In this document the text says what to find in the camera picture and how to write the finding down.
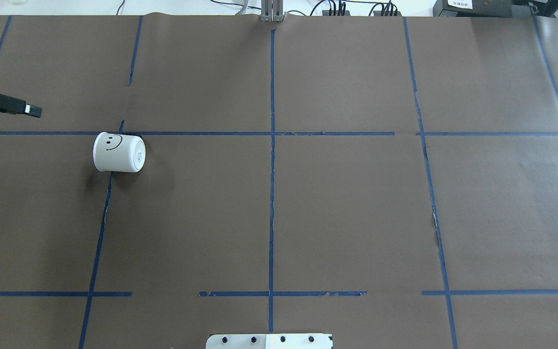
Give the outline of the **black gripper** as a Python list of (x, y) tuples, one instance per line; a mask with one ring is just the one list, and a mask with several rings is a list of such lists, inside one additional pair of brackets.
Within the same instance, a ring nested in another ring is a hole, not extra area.
[(0, 113), (22, 114), (40, 118), (42, 116), (42, 108), (27, 104), (22, 99), (0, 94)]

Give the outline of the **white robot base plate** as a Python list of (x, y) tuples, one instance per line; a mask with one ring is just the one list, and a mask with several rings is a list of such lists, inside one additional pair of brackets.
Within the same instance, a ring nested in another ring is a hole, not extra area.
[(211, 335), (206, 349), (332, 349), (326, 333), (253, 333)]

